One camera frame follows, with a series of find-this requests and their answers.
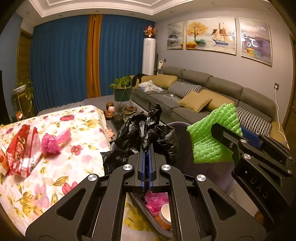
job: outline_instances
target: floral bedsheet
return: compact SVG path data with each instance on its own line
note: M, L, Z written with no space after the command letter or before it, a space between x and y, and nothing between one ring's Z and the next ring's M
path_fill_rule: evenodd
M23 124L35 126L40 139L45 133L59 135L71 129L72 139L58 155L42 158L27 178L0 174L0 203L25 234L27 227L88 174L104 176L100 152L110 150L104 113L83 106L30 118L0 128L0 145L8 148Z

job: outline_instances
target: framed painting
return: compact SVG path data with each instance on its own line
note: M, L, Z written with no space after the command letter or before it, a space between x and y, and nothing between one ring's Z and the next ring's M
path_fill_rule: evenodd
M184 22L168 24L167 50L183 49Z
M241 56L271 66L272 50L269 25L249 18L239 18Z
M235 18L214 17L188 20L186 49L236 55Z

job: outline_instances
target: pink plastic bag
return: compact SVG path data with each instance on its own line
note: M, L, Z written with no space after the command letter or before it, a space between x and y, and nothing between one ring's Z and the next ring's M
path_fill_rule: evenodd
M71 139L71 131L70 129L67 129L63 131L60 135L53 136L48 133L46 133L41 141L42 145L42 154L44 156L50 154L56 154L61 152L61 146L60 144L65 143Z
M150 213L156 217L164 204L168 203L168 193L152 193L147 191L145 194L146 207Z

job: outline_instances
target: potted plant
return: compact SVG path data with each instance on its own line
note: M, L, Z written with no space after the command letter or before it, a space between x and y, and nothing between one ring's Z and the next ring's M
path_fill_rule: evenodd
M109 87L114 89L114 99L118 102L129 101L131 97L131 78L129 76L124 76L122 78L117 78L114 80L113 84Z

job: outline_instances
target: mustard throw pillow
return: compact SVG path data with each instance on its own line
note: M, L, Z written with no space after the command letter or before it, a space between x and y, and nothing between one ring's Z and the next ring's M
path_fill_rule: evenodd
M155 75L152 81L153 81L153 84L155 84L156 86L167 90L169 86L174 82L176 82L177 80L178 80L177 76L158 74L158 75Z
M200 112L202 108L212 100L212 98L208 97L206 94L200 93L201 92L190 91L178 104L192 111Z
M143 76L143 77L141 78L141 83L147 82L147 81L149 81L149 80L152 80L152 81L153 81L153 79L155 78L155 76L156 76L156 75ZM137 88L138 85L139 85L139 79L137 79L136 86L133 87L133 89Z
M222 95L219 95L215 92L212 92L210 90L202 90L199 93L203 93L212 99L211 102L206 107L208 111L213 111L213 110L219 108L223 104L232 103L235 106L235 103L232 100L230 100Z

